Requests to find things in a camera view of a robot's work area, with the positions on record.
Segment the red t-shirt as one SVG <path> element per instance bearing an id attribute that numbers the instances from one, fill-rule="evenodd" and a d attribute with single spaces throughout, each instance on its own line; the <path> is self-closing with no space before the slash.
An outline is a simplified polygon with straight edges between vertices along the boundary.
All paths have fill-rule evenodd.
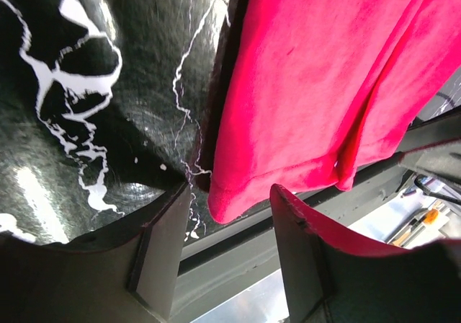
<path id="1" fill-rule="evenodd" d="M 351 188 L 460 67 L 460 0 L 249 0 L 208 207 L 226 224 L 281 184 Z"/>

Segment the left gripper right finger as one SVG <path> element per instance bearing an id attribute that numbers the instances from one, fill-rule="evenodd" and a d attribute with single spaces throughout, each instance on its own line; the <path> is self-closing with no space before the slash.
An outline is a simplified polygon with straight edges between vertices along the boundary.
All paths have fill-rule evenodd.
<path id="1" fill-rule="evenodd" d="M 460 241 L 359 234 L 281 185 L 269 197 L 290 322 L 458 322 Z"/>

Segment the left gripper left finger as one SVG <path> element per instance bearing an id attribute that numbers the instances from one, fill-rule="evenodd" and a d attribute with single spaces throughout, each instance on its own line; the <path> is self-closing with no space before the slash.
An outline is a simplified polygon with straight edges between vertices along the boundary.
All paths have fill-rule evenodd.
<path id="1" fill-rule="evenodd" d="M 67 244 L 1 233 L 3 322 L 167 322 L 191 192 L 152 203 Z"/>

